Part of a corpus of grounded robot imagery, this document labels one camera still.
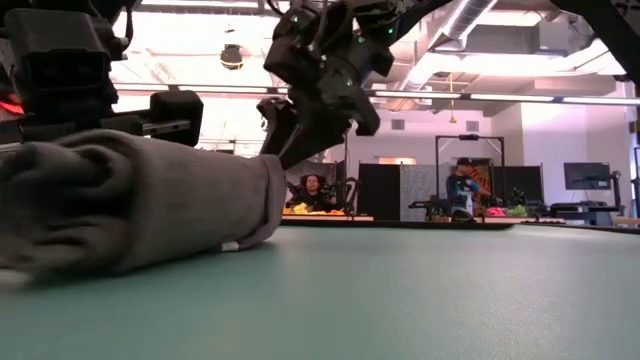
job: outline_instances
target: pipe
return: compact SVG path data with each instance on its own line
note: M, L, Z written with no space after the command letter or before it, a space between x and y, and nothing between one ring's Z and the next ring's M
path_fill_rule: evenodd
M435 37L429 46L432 50L440 45L453 40L460 40L466 37L476 26L480 16L498 2L498 0L462 0L453 10L449 19L437 31L438 36ZM416 66L409 71L405 79L399 82L398 90L418 91L424 87L431 76L438 71L437 63L438 54L427 52L418 60Z

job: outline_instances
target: ceiling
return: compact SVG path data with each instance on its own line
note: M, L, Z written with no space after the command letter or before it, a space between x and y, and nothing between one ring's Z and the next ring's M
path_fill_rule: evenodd
M282 8L287 6L286 2L280 4ZM406 87L410 75L416 72L418 66L423 66L420 60L427 54L430 43L450 19L457 5L454 2L426 16L409 34L394 44L391 51L396 61L389 76L383 78L373 74L365 86L405 89L403 84ZM118 83L284 86L262 69L264 56L271 45L272 29L278 22L278 18L267 9L263 0L143 0L139 11L134 14L135 37L128 50L129 60L114 64L113 80ZM122 20L124 17L114 27L117 34L124 33L125 24ZM591 30L584 21L560 12L547 0L499 0L474 25L466 38L465 49L443 52L443 57L460 62L459 58L469 57L469 54L515 52L518 56L536 55L531 50L533 42L533 45L545 49L549 44L552 48L563 47L562 51L566 53L556 54L556 57L563 58L584 49L592 40ZM220 53L225 44L242 46L244 66L241 70L229 71L220 64ZM600 58L600 68L615 65L612 57ZM596 74L600 68L576 71L581 69L571 67L558 73L526 76L522 72L493 74L489 71L487 74L486 71L470 72L468 67L448 68L449 64L456 61L446 60L444 66L428 73L424 83L419 82L420 88L476 93L594 96L608 94L615 88L611 76ZM496 68L490 70L500 70L501 66ZM400 99L377 106L392 110L429 109L438 112L449 109L451 103L434 100L425 105ZM491 102L458 102L455 107L483 110L485 115L491 115L497 109Z

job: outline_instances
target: tabletop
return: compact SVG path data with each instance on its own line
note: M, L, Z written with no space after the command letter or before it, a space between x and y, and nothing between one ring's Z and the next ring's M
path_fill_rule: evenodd
M640 237L281 228L259 249L0 292L3 360L640 359Z

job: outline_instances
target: rolled fabric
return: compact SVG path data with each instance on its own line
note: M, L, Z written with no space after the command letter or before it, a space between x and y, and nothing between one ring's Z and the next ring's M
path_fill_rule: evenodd
M93 130L0 165L0 259L31 274L118 274L243 250L280 223L285 174L252 159Z

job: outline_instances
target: computer screen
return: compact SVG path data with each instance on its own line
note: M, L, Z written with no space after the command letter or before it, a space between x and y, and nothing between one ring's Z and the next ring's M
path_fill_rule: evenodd
M567 190L611 190L609 163L565 163Z

